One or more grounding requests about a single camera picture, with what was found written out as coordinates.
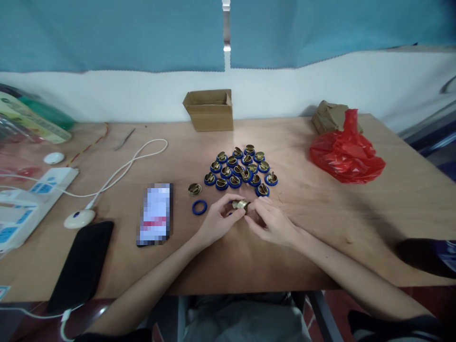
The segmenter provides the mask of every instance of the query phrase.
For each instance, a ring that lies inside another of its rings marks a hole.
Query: wall
[[[394,132],[456,99],[440,94],[456,75],[456,49],[357,52],[300,69],[0,73],[0,82],[39,94],[80,122],[187,121],[187,91],[231,88],[235,119],[311,115],[323,99],[372,113]]]

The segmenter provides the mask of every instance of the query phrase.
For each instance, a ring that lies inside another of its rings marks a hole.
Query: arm
[[[226,194],[214,203],[198,232],[127,289],[86,332],[117,336],[135,330],[185,266],[200,251],[228,233],[233,224],[245,215],[245,210],[238,209],[224,217],[228,202],[238,199],[243,197]]]
[[[379,275],[295,226],[270,199],[260,197],[249,209],[252,207],[267,226],[262,228],[246,216],[254,233],[264,240],[289,246],[304,254],[372,316],[394,321],[431,315],[420,303]]]

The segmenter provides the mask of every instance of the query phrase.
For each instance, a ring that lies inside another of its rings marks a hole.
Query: power strip
[[[14,205],[0,207],[5,213],[0,218],[0,253],[22,246],[62,196],[63,192],[51,185],[65,190],[78,173],[79,170],[73,168],[52,168],[28,193],[20,190],[0,192],[1,203]]]

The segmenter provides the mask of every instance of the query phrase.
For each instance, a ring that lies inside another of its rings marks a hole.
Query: plastic bag
[[[358,109],[345,111],[343,132],[318,136],[310,147],[312,161],[342,183],[365,184],[385,168],[369,140],[358,132]]]

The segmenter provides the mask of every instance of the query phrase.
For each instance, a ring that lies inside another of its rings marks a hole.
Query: brown cardboard box
[[[182,104],[196,131],[233,130],[231,89],[188,92]]]
[[[320,102],[316,112],[312,116],[312,122],[322,135],[333,131],[343,131],[345,111],[348,109],[344,104],[331,104],[325,100]],[[362,133],[362,127],[358,124],[358,131]]]

